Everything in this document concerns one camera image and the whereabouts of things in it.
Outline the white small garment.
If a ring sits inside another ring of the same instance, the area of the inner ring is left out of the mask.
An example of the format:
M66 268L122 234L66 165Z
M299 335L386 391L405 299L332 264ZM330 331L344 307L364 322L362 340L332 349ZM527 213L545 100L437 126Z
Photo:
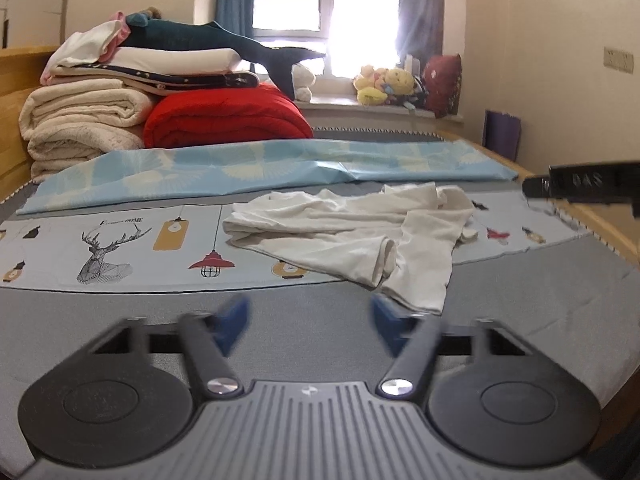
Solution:
M457 186L386 185L363 196L272 192L233 205L231 245L379 289L416 312L440 313L459 240L475 207Z

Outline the white pink folded clothes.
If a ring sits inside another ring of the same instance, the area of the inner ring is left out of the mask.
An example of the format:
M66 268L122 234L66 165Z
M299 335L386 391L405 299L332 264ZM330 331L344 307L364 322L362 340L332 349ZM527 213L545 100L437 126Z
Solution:
M86 32L74 32L50 56L40 76L40 84L48 86L59 67L109 61L129 34L130 28L122 12Z

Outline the grey printed bed cover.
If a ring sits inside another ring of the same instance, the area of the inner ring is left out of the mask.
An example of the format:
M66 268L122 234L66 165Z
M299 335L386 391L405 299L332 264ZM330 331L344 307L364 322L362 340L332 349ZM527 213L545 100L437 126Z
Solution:
M500 160L488 154L488 157ZM1 472L22 479L595 479L639 368L639 263L512 181L352 182L21 216L1 206ZM272 192L457 186L475 207L440 313L235 247L233 205ZM195 400L178 321L250 300ZM375 392L393 363L371 312L442 319L424 401Z

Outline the light blue patterned sheet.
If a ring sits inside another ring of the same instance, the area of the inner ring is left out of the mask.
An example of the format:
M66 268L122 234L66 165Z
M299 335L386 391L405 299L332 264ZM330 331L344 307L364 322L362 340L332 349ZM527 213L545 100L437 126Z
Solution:
M272 140L104 154L44 180L21 216L352 182L512 181L464 141Z

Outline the red folded blanket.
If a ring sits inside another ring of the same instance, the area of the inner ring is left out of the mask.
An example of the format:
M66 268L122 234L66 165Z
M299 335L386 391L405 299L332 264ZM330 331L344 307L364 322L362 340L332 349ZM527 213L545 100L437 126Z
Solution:
M145 121L142 139L146 148L188 148L313 136L293 101L272 84L260 84L166 96Z

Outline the purple bag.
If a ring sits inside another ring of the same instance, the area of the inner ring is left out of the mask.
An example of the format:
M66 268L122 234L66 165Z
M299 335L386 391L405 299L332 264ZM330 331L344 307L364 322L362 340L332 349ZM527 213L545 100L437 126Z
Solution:
M520 118L486 110L482 139L484 148L515 162L518 157L521 133Z

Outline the yellow plush toys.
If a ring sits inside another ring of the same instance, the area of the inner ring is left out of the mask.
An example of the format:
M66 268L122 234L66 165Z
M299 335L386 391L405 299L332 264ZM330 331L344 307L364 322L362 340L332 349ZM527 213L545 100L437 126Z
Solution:
M402 68L362 66L352 84L357 102L364 106L403 106L416 96L416 81Z

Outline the cream folded blanket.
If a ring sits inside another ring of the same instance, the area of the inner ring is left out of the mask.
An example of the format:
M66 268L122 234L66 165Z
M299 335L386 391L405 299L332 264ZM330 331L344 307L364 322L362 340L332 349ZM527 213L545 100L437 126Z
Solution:
M18 128L40 183L105 153L142 148L154 100L117 79L86 79L33 91Z

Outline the dark patterned folded cloth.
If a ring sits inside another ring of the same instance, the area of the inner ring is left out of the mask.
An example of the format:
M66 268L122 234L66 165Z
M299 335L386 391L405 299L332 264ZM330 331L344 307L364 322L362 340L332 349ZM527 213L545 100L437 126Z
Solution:
M83 79L117 79L125 86L154 96L169 96L194 90L257 88L260 84L258 76L250 72L176 76L100 64L60 67L56 72L51 72L49 84Z

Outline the dark red cushion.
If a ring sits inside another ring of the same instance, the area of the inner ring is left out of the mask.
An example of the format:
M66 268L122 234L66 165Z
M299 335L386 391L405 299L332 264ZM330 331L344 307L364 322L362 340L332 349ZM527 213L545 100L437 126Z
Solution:
M457 115L462 86L462 57L434 55L426 63L422 79L424 106L436 118Z

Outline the white plush toy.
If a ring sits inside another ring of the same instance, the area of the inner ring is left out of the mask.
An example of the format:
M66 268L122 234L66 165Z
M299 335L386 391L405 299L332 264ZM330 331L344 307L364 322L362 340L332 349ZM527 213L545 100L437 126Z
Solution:
M292 76L296 101L309 103L312 99L311 87L316 82L316 76L302 64L293 66Z

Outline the white pillow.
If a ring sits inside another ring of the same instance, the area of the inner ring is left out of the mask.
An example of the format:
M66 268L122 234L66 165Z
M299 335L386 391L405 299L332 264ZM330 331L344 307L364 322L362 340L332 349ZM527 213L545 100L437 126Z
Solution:
M169 76L209 76L236 70L241 57L232 49L164 51L118 48L109 66Z

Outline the dark teal shark plush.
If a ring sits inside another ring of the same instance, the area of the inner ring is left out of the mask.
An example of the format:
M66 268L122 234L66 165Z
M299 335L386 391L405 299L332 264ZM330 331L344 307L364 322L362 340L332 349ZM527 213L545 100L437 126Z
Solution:
M201 51L231 49L243 61L261 65L272 82L290 100L295 98L293 66L324 54L303 47L267 47L250 37L229 32L217 22L193 25L149 18L138 22L140 13L126 17L129 35L123 47L164 51Z

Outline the dark blue right curtain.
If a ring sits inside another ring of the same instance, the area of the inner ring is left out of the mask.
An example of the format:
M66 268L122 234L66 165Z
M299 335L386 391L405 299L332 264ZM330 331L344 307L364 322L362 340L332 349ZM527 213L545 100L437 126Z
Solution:
M411 55L422 67L442 54L444 0L399 0L397 51L402 60Z

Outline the wall socket plate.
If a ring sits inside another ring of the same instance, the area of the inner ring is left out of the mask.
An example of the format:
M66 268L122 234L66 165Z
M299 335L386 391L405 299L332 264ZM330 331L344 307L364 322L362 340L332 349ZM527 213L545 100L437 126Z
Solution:
M634 55L623 50L605 47L603 49L603 66L625 74L632 74L634 72Z

